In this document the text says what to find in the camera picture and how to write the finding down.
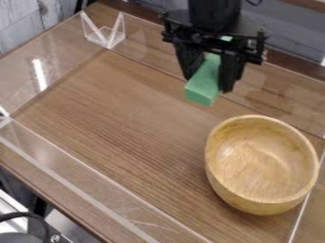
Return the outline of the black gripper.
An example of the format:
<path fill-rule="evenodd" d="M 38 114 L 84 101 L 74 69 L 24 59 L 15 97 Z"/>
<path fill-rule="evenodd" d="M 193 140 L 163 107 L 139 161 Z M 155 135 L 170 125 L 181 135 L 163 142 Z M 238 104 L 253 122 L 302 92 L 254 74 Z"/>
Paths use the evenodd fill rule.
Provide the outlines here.
<path fill-rule="evenodd" d="M 221 54 L 219 89 L 229 93 L 242 77 L 245 64 L 265 60 L 268 35 L 262 25 L 242 12 L 251 0 L 187 0 L 186 9 L 162 11 L 162 39 L 175 47 L 185 78 L 189 80 L 205 62 L 205 51 Z"/>

